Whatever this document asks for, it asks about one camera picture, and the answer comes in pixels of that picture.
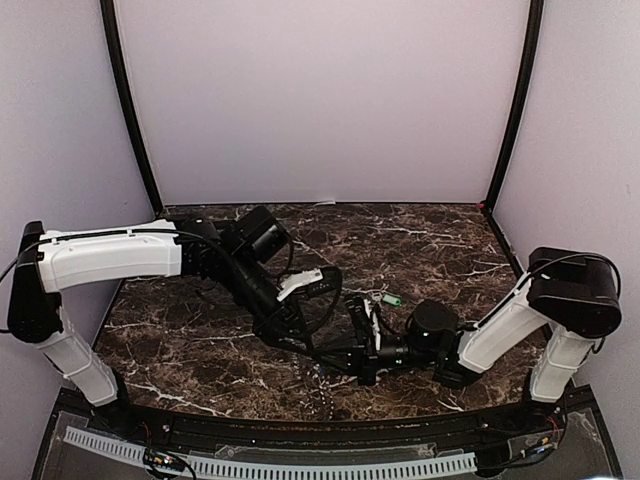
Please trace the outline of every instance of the white wall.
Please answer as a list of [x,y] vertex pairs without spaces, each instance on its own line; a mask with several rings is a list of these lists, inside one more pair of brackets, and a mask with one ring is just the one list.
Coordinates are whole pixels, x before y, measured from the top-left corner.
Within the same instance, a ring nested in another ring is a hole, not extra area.
[[528,4],[118,1],[163,200],[482,200]]
[[551,0],[497,219],[526,263],[551,245],[622,270],[624,323],[590,382],[622,467],[640,477],[640,2]]
[[[45,228],[136,223],[151,208],[118,103],[98,0],[0,0],[0,268],[30,220]],[[0,288],[6,325],[10,280]],[[114,284],[65,294],[91,341]],[[60,386],[44,357],[0,335],[0,477],[31,478]]]

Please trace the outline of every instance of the black frame edge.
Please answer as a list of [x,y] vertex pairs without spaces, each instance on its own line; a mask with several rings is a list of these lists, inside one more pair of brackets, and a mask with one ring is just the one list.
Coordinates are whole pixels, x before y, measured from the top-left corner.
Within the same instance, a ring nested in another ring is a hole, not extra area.
[[507,175],[509,161],[511,160],[513,148],[518,136],[520,121],[522,120],[522,114],[527,100],[527,92],[529,91],[529,83],[531,82],[536,49],[538,47],[543,10],[544,0],[531,0],[527,30],[524,37],[524,47],[522,49],[522,59],[520,61],[516,88],[513,93],[511,111],[509,112],[507,127],[504,132],[500,153],[498,154],[496,168],[491,178],[489,191],[487,192],[486,199],[482,202],[489,211],[493,211],[500,196],[500,190]]
[[[566,405],[569,412],[578,411],[583,408],[591,408],[593,415],[596,419],[597,428],[603,440],[605,453],[607,455],[607,459],[609,461],[609,466],[611,467],[612,472],[619,478],[622,478],[622,470],[620,468],[620,464],[618,462],[618,458],[616,456],[615,450],[613,449],[613,445],[611,444],[609,433],[606,429],[606,425],[604,424],[602,413],[598,406],[598,403],[593,395],[593,391],[589,385],[583,385],[581,387],[572,387],[567,390],[565,393],[566,397]],[[337,427],[338,430],[344,431],[346,427],[347,430],[350,430],[350,427],[366,427],[368,430],[368,434],[366,431],[364,432],[364,438],[358,441],[359,448],[369,448],[369,447],[381,447],[381,446],[393,446],[393,445],[410,445],[416,443],[424,443],[430,442],[434,440],[438,440],[443,443],[443,448],[449,448],[449,443],[452,443],[456,448],[462,448],[464,451],[477,451],[479,448],[491,447],[497,444],[504,442],[504,438],[489,438],[486,435],[482,434],[481,438],[478,438],[478,435],[465,430],[463,427],[476,427],[486,422],[488,418],[492,418],[494,416],[500,417],[502,414],[508,414],[509,412],[513,412],[514,409],[518,409],[518,404],[507,404],[498,407],[492,407],[489,409],[482,409],[470,412],[463,413],[452,413],[452,414],[444,414],[444,415],[434,415],[427,417],[416,417],[409,419],[396,419],[396,420],[380,420],[373,422],[311,422],[310,426],[315,426],[314,430],[317,432],[314,437],[317,440],[321,440],[322,438],[326,438],[327,435],[330,435],[330,430],[332,427]],[[66,388],[62,388],[58,395],[58,399],[53,407],[53,411],[51,417],[49,419],[47,425],[47,431],[45,432],[42,443],[40,445],[40,452],[34,466],[34,474],[33,480],[36,480],[38,477],[38,473],[41,472],[43,468],[43,463],[46,458],[46,453],[48,450],[48,444],[51,441],[51,435],[53,429],[55,427],[55,422],[59,415],[59,412],[65,411],[69,413],[73,413],[75,415],[86,417],[89,421],[89,427],[95,428],[97,430],[108,432],[108,429],[104,427],[99,421],[91,416],[91,406],[84,399],[82,394],[78,391],[69,390]],[[226,419],[220,417],[213,417],[209,415],[201,415],[201,414],[188,414],[188,413],[179,413],[179,412],[169,412],[164,410],[158,410],[155,408],[136,406],[136,411],[138,414],[145,418],[145,421],[151,421],[151,424],[156,425],[157,429],[160,429],[162,425],[169,424],[171,425],[170,433],[163,434],[163,438],[154,439],[154,444],[163,446],[165,448],[169,448],[172,451],[177,451],[180,453],[188,453],[193,450],[194,447],[189,444],[188,438],[185,437],[185,433],[192,432],[197,435],[198,439],[203,442],[203,444],[207,444],[204,447],[203,451],[212,450],[217,448],[220,444],[233,444],[233,445],[254,445],[254,442],[250,439],[254,439],[257,431],[266,430],[267,432],[279,432],[282,431],[282,427],[286,426],[299,426],[298,422],[283,422],[283,421],[251,421],[251,420],[239,420],[239,419]],[[437,429],[438,431],[433,431],[434,427],[438,425],[444,427],[444,429]],[[380,428],[381,426],[391,427],[389,429]],[[220,429],[231,427],[234,431],[238,433],[238,435],[234,435],[233,439],[227,439],[220,436]],[[393,441],[388,445],[385,445],[382,437],[387,437],[387,434],[390,432],[394,432],[397,429],[402,430],[402,435],[398,437],[398,435],[391,434],[392,437],[399,439],[402,438],[403,441]],[[371,445],[365,445],[364,443],[368,443],[367,439],[373,440]],[[339,443],[344,443],[349,447],[352,447],[350,439],[346,439],[346,443],[344,441],[340,441]],[[300,442],[300,439],[294,440],[294,443]],[[265,448],[309,448],[310,445],[307,442],[303,444],[298,443],[298,446],[295,447],[293,445],[290,446],[276,446],[276,445],[261,445]],[[318,445],[312,446],[312,448],[317,449]],[[327,445],[326,448],[342,448],[338,445]]]
[[484,218],[487,220],[493,236],[496,237],[496,240],[500,245],[500,249],[507,257],[507,261],[511,266],[511,270],[513,270],[513,273],[517,278],[520,278],[524,274],[524,269],[522,268],[520,261],[516,257],[515,251],[507,241],[507,237],[504,236],[502,228],[500,228],[500,225],[498,225],[498,222],[496,222],[496,219],[493,217],[493,213],[491,213],[491,210],[486,207],[482,207],[480,211],[484,215]]
[[120,106],[122,114],[129,132],[129,140],[133,147],[133,153],[136,157],[138,169],[142,176],[149,202],[156,215],[162,212],[163,204],[160,198],[160,191],[156,184],[149,163],[149,156],[144,147],[140,124],[133,105],[133,97],[129,87],[129,80],[122,54],[122,44],[120,43],[120,34],[118,32],[118,22],[116,19],[115,6],[113,0],[100,0],[100,8],[102,9],[102,22],[104,24],[104,34],[107,39],[107,47],[109,49],[109,58],[111,59],[111,68],[113,70],[113,78],[116,82],[118,97],[120,97]]
[[125,282],[126,282],[126,279],[124,279],[124,278],[118,280],[118,286],[116,287],[115,292],[113,292],[113,297],[111,297],[111,301],[109,302],[109,306],[107,307],[107,311],[104,312],[104,315],[102,317],[102,322],[100,323],[100,327],[98,328],[98,331],[96,332],[96,336],[93,339],[93,343],[91,344],[91,350],[95,350],[96,349],[96,345],[98,344],[98,339],[102,335],[102,331],[104,330],[104,326],[109,321],[109,317],[111,316],[111,311],[113,310],[113,307],[115,307],[116,302],[118,301],[118,298],[120,297],[120,291],[122,290],[122,287],[124,287]]

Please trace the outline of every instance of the marble tabletop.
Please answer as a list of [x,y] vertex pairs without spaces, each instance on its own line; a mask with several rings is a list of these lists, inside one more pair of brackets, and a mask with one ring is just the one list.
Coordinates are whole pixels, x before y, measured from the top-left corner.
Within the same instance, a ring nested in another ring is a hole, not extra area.
[[[168,215],[234,219],[251,206],[174,207]],[[336,265],[344,291],[388,292],[383,307],[403,329],[421,300],[451,306],[463,322],[482,318],[512,287],[513,273],[473,205],[268,205],[295,236],[294,266]],[[281,252],[269,268],[286,262]],[[270,420],[381,420],[467,411],[516,402],[542,352],[525,339],[463,390],[431,381],[430,370],[381,372],[373,387],[267,347],[251,317],[222,287],[199,278],[128,280],[97,342],[123,376],[132,400],[181,412]],[[327,335],[348,328],[340,306]]]

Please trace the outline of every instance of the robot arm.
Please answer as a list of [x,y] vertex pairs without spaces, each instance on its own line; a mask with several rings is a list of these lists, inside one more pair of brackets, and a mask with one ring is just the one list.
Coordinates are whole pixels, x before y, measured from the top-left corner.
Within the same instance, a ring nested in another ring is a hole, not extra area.
[[[612,333],[621,314],[610,264],[593,254],[539,248],[529,271],[473,331],[458,316],[425,300],[404,334],[385,335],[380,308],[348,295],[353,333],[314,345],[313,333],[330,317],[342,277],[336,267],[287,272],[274,282],[264,268],[290,241],[264,207],[238,221],[158,220],[116,230],[45,232],[27,225],[16,264],[8,326],[19,340],[42,351],[72,380],[112,428],[132,428],[124,382],[75,332],[60,292],[103,280],[155,275],[198,275],[223,285],[254,318],[266,344],[311,356],[360,384],[372,385],[382,369],[433,367],[434,380],[462,388],[476,381],[510,348],[537,328],[555,326],[530,382],[534,401],[554,403],[594,343]],[[309,325],[301,298],[334,292],[330,309]]]
[[459,330],[447,306],[426,300],[407,321],[404,335],[381,335],[379,312],[369,302],[347,297],[356,342],[336,342],[317,353],[318,361],[373,385],[381,368],[433,367],[433,379],[450,388],[478,380],[494,362],[533,331],[554,330],[534,368],[529,396],[558,401],[594,344],[621,322],[618,294],[604,257],[539,248],[527,273],[473,331]]
[[32,222],[25,227],[16,263],[9,331],[46,355],[112,428],[132,429],[124,382],[77,334],[60,292],[85,283],[147,275],[211,278],[253,314],[258,337],[295,350],[280,344],[280,332],[304,330],[293,293],[318,296],[336,290],[340,277],[334,269],[314,269],[274,285],[261,264],[287,241],[282,225],[264,207],[237,222],[216,224],[158,220],[115,230],[45,232],[41,222]]

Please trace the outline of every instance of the cable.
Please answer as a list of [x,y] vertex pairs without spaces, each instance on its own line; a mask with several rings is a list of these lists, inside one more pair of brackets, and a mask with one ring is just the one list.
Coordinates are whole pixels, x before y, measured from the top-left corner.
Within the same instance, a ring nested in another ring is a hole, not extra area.
[[593,352],[594,355],[597,355],[600,353],[600,351],[602,350],[602,347],[604,347],[604,341],[607,339],[607,337],[602,337],[600,339],[600,343],[598,344],[598,346],[596,347],[595,345],[591,345],[591,352]]
[[293,237],[289,234],[287,234],[287,245],[289,246],[289,255],[287,257],[287,265],[278,273],[269,273],[266,269],[265,271],[267,272],[267,275],[271,278],[275,278],[278,281],[280,280],[280,277],[282,277],[283,275],[286,275],[287,273],[289,273],[289,271],[291,270],[291,267],[293,265],[293,255],[294,255],[294,249],[295,249],[295,245],[293,243]]

